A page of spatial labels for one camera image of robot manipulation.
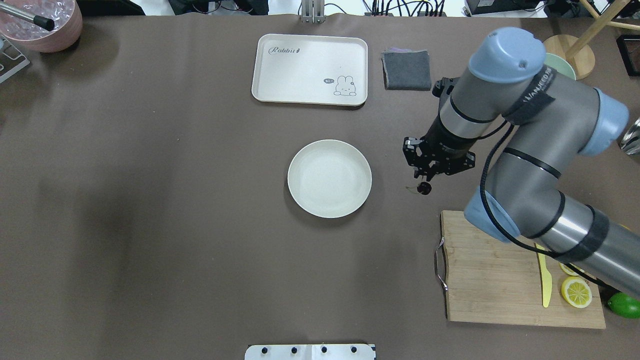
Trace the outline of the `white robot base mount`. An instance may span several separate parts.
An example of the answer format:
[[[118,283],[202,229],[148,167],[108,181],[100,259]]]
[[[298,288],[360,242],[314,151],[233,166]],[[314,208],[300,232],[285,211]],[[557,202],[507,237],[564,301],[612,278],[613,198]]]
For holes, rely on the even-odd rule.
[[[245,360],[376,360],[374,344],[254,344],[247,347]]]

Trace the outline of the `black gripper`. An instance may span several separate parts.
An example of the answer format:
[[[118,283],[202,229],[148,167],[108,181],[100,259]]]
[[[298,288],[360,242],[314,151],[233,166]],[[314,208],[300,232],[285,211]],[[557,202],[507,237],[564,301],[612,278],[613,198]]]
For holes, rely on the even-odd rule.
[[[477,120],[462,112],[453,98],[460,78],[438,80],[432,95],[438,98],[438,112],[426,134],[403,139],[403,155],[414,169],[414,178],[429,183],[437,174],[453,175],[472,169],[477,141]]]

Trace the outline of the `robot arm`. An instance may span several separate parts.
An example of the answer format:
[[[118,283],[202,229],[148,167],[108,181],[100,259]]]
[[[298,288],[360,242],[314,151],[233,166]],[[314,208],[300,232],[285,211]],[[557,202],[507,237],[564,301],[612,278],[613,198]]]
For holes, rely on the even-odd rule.
[[[490,32],[461,77],[438,83],[438,114],[423,137],[405,137],[403,155],[414,177],[427,182],[472,169],[471,147],[502,117],[510,124],[500,139],[506,146],[496,162],[486,160],[464,210],[467,221],[536,252],[518,237],[531,239],[544,246],[543,255],[638,299],[639,236],[557,189],[574,157],[599,155],[620,136],[629,110],[545,59],[544,44],[527,30]]]

